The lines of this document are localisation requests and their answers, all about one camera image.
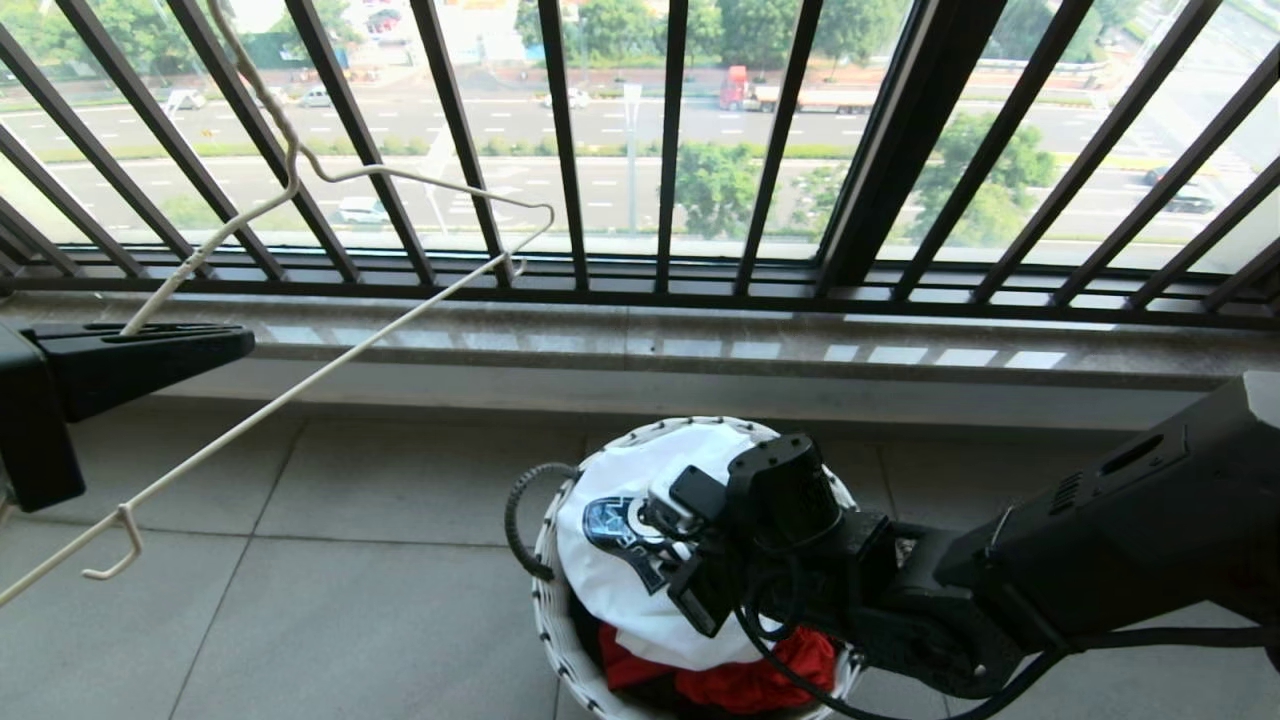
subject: street lamp pole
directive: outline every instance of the street lamp pole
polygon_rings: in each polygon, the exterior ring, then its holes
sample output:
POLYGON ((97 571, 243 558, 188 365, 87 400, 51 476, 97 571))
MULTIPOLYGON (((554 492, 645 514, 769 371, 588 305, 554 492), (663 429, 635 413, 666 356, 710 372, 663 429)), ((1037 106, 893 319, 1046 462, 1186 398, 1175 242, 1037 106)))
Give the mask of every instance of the street lamp pole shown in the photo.
POLYGON ((577 12, 577 49, 579 54, 582 56, 582 90, 585 91, 588 85, 591 82, 590 70, 586 67, 586 18, 582 17, 582 10, 577 12))
POLYGON ((627 222, 632 236, 636 234, 636 128, 640 119, 641 90, 643 86, 637 82, 622 86, 622 114, 627 122, 627 184, 631 191, 627 199, 627 222))

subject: white car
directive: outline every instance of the white car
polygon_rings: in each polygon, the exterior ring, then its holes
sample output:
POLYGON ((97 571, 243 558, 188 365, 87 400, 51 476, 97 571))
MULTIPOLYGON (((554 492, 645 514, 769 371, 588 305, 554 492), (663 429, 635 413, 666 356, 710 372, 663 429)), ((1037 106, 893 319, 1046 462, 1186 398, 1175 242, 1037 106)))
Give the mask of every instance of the white car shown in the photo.
POLYGON ((390 215, 376 197, 343 197, 334 219, 353 225, 384 225, 390 215))
MULTIPOLYGON (((590 104, 591 104, 591 96, 588 95, 585 91, 579 90, 576 87, 568 88, 568 106, 571 109, 586 108, 590 104)), ((550 106, 552 106, 552 94, 548 92, 547 95, 543 96, 543 108, 550 108, 550 106)))
POLYGON ((333 100, 329 99, 329 91, 323 85, 317 85, 302 94, 302 97, 298 99, 298 105, 303 108, 332 108, 333 100))
POLYGON ((198 90, 174 90, 165 101, 166 110, 198 110, 209 105, 209 99, 198 90))

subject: hanger hook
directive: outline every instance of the hanger hook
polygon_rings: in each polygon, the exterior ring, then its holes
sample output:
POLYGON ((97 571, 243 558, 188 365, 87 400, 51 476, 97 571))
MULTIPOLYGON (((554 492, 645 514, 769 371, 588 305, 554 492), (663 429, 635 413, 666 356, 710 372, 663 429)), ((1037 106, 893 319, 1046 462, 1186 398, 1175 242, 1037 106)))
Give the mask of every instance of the hanger hook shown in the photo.
POLYGON ((133 564, 134 560, 142 555, 142 533, 138 530, 138 524, 133 520, 133 509, 129 507, 128 502, 122 502, 115 509, 115 519, 124 525, 124 532, 129 536, 129 553, 120 559, 119 562, 113 565, 108 570, 81 570, 81 575, 91 580, 110 580, 111 578, 119 575, 125 568, 133 564))

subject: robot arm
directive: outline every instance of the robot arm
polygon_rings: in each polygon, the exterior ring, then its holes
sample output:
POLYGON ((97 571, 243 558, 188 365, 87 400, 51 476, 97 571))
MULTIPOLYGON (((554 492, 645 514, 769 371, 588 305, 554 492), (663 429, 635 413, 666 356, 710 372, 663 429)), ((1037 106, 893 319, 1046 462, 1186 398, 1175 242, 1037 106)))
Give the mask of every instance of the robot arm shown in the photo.
POLYGON ((735 459, 723 502, 684 479, 666 502, 689 497, 701 542, 669 594, 704 634, 731 612, 758 639, 812 626, 870 666, 992 698, 972 717, 1091 648, 1266 646, 1280 670, 1280 374, 1225 384, 969 532, 841 509, 806 436, 735 459), (1116 632, 1201 601, 1258 626, 1116 632))

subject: highway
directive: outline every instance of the highway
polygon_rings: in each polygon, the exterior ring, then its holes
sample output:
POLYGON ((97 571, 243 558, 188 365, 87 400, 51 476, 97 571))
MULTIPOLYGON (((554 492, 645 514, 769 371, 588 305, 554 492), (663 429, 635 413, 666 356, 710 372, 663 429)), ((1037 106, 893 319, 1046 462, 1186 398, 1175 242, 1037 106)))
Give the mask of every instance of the highway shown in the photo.
MULTIPOLYGON (((413 159, 398 159, 407 169, 421 170, 413 159)), ((351 159, 330 159, 333 170, 355 168, 351 159)), ((792 182, 818 165, 817 160, 787 160, 782 165, 778 192, 771 209, 771 228, 785 224, 795 209, 799 191, 792 182)), ((278 186, 265 164, 252 158, 215 158, 207 160, 215 179, 230 195, 238 208, 248 208, 278 192, 278 186)), ((461 183, 457 163, 445 167, 443 179, 461 183)), ((170 197, 195 197, 195 190, 178 174, 168 160, 133 160, 124 163, 129 176, 164 206, 170 197)), ((622 158, 580 158, 579 183, 581 187, 584 223, 603 232, 627 229, 628 184, 627 165, 622 158)), ((559 165, 554 158, 484 158, 483 169, 489 188, 512 195, 526 202, 549 202, 557 210, 558 227, 564 225, 564 201, 559 190, 559 165)), ((658 214, 658 182, 660 161, 657 158, 636 160, 636 219, 637 227, 653 228, 658 214)), ((54 174, 73 195, 88 204, 99 220, 111 229, 145 228, 137 215, 114 193, 88 164, 56 164, 54 174)), ((315 178, 310 168, 303 172, 303 182, 316 197, 321 210, 332 214, 344 197, 372 196, 369 181, 357 179, 342 186, 328 184, 315 178)), ((397 179, 399 196, 415 225, 436 228, 443 218, 448 228, 475 227, 475 213, 467 195, 438 188, 430 193, 421 184, 397 179)), ((1053 224, 1051 236, 1066 238, 1101 240, 1140 200, 1149 186, 1142 173, 1101 170, 1082 191, 1066 213, 1053 224)), ((1043 196, 1047 190, 1034 191, 1043 196)), ((538 210, 498 205, 498 219, 507 227, 525 227, 538 222, 538 210)), ((919 206, 914 201, 906 206, 900 220, 909 222, 919 206)), ((1164 240, 1187 240, 1194 236, 1212 214, 1161 213, 1144 231, 1144 236, 1164 240)), ((684 223, 677 209, 676 224, 684 223)))
MULTIPOLYGON (((429 94, 430 86, 411 86, 413 94, 429 94)), ((404 100, 408 87, 393 86, 365 90, 357 96, 361 114, 370 132, 379 141, 387 137, 406 142, 419 138, 430 142, 444 127, 444 113, 438 100, 416 97, 404 100)), ((997 102, 961 102, 961 111, 996 113, 997 102)), ((467 120, 476 145, 490 138, 507 142, 536 143, 554 137, 550 110, 530 97, 474 99, 467 101, 467 120)), ((83 108, 81 117, 108 147, 133 149, 154 146, 155 137, 127 105, 83 108)), ((343 136, 342 122, 333 108, 287 108, 289 120, 305 140, 333 140, 343 136)), ((1078 152, 1101 124, 1106 113, 1085 106, 1037 105, 1028 114, 1027 124, 1039 128, 1043 150, 1078 152)), ((588 145, 620 145, 626 141, 626 120, 621 100, 594 100, 586 108, 572 110, 573 140, 588 145)), ((636 140, 649 143, 662 138, 663 105, 660 99, 645 99, 639 110, 636 140)), ((0 115, 15 136, 32 150, 69 149, 70 141, 40 110, 0 115)), ((192 143, 247 143, 248 136, 236 115, 221 101, 212 101, 200 110, 180 110, 174 124, 192 143)), ((682 141, 765 143, 773 115, 765 113, 721 111, 712 100, 690 99, 681 110, 682 141)), ((824 143, 855 146, 867 126, 865 115, 837 115, 805 111, 795 117, 788 136, 791 143, 824 143)), ((1119 155, 1140 158, 1174 158, 1180 150, 1174 137, 1162 132, 1158 123, 1138 123, 1115 149, 1119 155)))

